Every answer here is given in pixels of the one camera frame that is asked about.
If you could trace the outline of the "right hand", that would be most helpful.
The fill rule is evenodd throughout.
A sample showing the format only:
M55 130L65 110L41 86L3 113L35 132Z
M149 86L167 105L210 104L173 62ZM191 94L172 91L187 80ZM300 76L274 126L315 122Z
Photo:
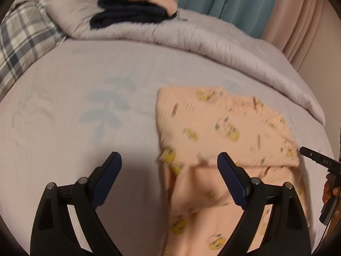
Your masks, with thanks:
M326 175L326 182L324 184L324 190L323 190L323 195L322 195L322 202L324 204L326 204L330 200L333 194L333 190L331 189L331 185L329 181L330 175L331 175L330 173Z

